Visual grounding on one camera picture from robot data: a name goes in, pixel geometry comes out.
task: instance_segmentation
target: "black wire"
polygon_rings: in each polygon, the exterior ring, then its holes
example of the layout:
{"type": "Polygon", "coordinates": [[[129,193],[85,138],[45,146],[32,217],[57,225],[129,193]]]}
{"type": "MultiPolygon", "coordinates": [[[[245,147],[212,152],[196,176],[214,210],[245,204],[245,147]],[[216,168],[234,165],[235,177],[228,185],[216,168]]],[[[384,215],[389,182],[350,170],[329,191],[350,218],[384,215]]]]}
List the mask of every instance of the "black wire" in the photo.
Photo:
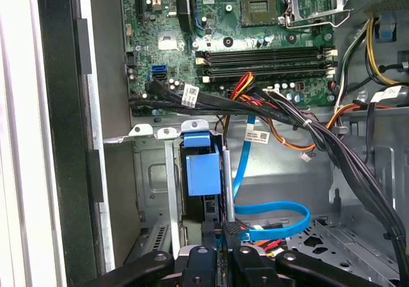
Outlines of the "black wire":
{"type": "MultiPolygon", "coordinates": [[[[385,65],[380,65],[378,69],[379,69],[379,72],[385,73],[388,70],[399,70],[399,69],[402,69],[402,68],[403,68],[402,65],[396,64],[396,65],[386,65],[386,66],[385,65]]],[[[348,88],[347,93],[357,91],[358,89],[362,88],[363,86],[365,86],[367,83],[369,83],[371,81],[372,81],[372,78],[366,77],[362,82],[360,82],[358,84],[355,84],[355,85],[351,86],[350,88],[348,88]]]]}

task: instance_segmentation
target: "metal bracket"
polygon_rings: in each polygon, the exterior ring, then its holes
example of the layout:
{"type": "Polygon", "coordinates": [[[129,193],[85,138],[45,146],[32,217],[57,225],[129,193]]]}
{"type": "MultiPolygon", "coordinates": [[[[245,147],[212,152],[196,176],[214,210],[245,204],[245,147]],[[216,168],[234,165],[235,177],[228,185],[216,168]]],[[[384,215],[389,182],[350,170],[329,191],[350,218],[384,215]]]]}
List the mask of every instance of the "metal bracket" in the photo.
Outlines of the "metal bracket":
{"type": "Polygon", "coordinates": [[[345,5],[348,0],[335,0],[336,5],[334,9],[324,11],[324,12],[315,12],[312,13],[308,17],[301,17],[300,8],[298,6],[298,0],[287,0],[288,1],[288,8],[284,17],[279,19],[279,22],[286,26],[287,29],[300,29],[300,28],[308,28],[314,26],[323,26],[323,25],[331,25],[334,28],[339,27],[342,25],[346,20],[350,18],[351,12],[353,9],[345,9],[345,5]],[[309,20],[316,20],[325,17],[333,17],[334,15],[338,14],[346,14],[346,17],[338,24],[334,24],[331,20],[326,20],[324,22],[315,22],[311,24],[301,24],[301,22],[307,22],[309,20]]]}

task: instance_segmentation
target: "cable tie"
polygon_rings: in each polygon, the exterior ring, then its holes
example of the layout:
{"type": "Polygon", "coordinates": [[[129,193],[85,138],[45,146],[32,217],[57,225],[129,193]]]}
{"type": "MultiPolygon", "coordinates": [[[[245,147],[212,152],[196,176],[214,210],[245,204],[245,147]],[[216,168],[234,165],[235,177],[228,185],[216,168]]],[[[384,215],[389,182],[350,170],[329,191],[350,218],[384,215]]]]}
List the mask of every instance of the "cable tie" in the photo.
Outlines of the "cable tie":
{"type": "Polygon", "coordinates": [[[312,123],[313,121],[310,119],[306,119],[306,121],[302,124],[303,127],[306,127],[308,124],[312,123]]]}

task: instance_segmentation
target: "sata port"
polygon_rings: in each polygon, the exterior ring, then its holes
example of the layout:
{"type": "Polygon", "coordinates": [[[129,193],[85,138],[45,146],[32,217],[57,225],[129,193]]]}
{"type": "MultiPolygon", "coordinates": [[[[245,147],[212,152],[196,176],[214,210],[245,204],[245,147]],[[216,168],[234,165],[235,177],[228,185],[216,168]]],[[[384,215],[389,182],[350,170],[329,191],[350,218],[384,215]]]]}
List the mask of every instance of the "sata port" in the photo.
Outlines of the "sata port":
{"type": "Polygon", "coordinates": [[[163,73],[167,72],[167,65],[153,65],[151,66],[152,73],[163,73]]]}
{"type": "Polygon", "coordinates": [[[167,80],[167,73],[152,73],[152,78],[158,81],[165,81],[167,80]]]}

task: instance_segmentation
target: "motherboard chip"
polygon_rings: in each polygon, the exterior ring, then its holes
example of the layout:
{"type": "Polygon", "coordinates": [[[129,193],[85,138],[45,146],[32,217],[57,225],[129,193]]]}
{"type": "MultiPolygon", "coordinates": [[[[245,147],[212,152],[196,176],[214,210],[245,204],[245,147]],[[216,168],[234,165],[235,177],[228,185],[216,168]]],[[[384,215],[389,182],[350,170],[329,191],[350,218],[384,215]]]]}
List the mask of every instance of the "motherboard chip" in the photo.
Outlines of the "motherboard chip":
{"type": "Polygon", "coordinates": [[[272,25],[277,22],[276,0],[240,0],[242,26],[272,25]]]}

